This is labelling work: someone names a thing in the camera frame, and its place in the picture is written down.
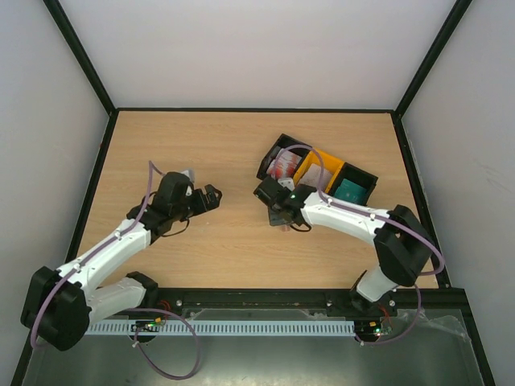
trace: metal grate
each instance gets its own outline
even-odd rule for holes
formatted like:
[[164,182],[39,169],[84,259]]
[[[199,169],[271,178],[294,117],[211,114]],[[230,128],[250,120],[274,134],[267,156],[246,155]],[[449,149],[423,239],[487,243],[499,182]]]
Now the metal grate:
[[[89,327],[86,335],[130,335],[134,320],[103,320]],[[211,321],[190,322],[200,336],[354,336],[354,322],[345,321]],[[179,321],[168,321],[165,326],[152,327],[153,332],[140,335],[190,335]]]

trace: green item in bin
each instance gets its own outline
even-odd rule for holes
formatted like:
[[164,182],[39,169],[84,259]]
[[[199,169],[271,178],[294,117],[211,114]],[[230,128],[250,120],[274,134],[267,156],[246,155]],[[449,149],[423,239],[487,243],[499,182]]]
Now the green item in bin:
[[366,194],[367,190],[364,187],[360,187],[357,183],[344,179],[338,189],[336,189],[335,198],[342,199],[348,203],[362,205],[365,201]]

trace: wooden table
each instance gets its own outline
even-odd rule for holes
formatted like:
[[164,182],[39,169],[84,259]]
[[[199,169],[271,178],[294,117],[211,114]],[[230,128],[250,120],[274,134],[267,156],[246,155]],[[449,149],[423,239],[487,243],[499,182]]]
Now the wooden table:
[[[129,259],[108,283],[137,270],[162,287],[350,288],[377,264],[373,247],[329,228],[281,232],[269,226],[265,206],[253,196],[259,163],[281,133],[378,176],[370,207],[400,203],[415,211],[389,114],[125,111],[117,119],[80,253],[141,201],[150,159],[163,171],[193,168],[196,187],[211,183],[223,191],[221,206],[194,217],[185,233]],[[418,284],[437,287],[434,277]]]

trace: white wall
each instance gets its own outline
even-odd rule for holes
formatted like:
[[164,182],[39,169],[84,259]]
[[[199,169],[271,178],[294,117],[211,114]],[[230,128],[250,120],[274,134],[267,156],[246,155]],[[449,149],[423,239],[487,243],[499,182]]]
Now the white wall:
[[455,0],[62,0],[118,107],[394,109]]
[[514,14],[509,0],[472,2],[404,119],[499,385],[515,381]]
[[64,261],[107,115],[43,2],[0,2],[0,384],[34,271]]

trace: orange bin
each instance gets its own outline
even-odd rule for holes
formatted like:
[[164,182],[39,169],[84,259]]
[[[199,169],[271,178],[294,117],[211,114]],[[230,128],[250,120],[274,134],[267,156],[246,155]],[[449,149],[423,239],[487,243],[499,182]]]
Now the orange bin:
[[[326,193],[328,193],[329,189],[332,187],[332,184],[335,182],[336,176],[340,173],[341,168],[344,167],[345,162],[337,157],[333,157],[332,155],[327,154],[320,149],[315,148],[315,150],[319,152],[323,159],[323,168],[332,173],[331,181],[329,181],[329,184],[325,187],[324,190]],[[299,180],[303,177],[304,173],[308,171],[309,166],[311,166],[313,163],[320,166],[319,158],[315,155],[315,153],[310,151],[293,176],[293,182],[295,185],[299,183]]]

